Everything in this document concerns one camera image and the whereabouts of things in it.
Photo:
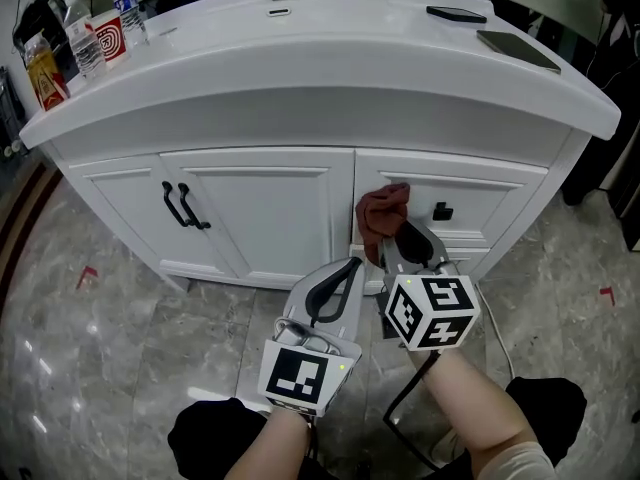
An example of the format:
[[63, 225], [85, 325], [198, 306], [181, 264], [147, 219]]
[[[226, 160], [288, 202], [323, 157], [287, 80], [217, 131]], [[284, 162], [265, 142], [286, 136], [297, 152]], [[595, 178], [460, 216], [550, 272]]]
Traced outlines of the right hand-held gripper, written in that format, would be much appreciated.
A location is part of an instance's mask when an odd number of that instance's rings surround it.
[[480, 315], [470, 278], [442, 241], [416, 220], [381, 243], [383, 315], [410, 351], [457, 348]]

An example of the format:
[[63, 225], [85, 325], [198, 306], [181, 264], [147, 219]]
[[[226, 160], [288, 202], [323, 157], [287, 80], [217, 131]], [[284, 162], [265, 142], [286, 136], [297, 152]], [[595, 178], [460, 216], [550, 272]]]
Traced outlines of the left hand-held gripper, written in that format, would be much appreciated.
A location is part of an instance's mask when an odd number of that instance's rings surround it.
[[265, 341], [258, 393], [274, 406], [324, 416], [362, 356], [362, 298], [363, 262], [356, 257], [300, 279]]

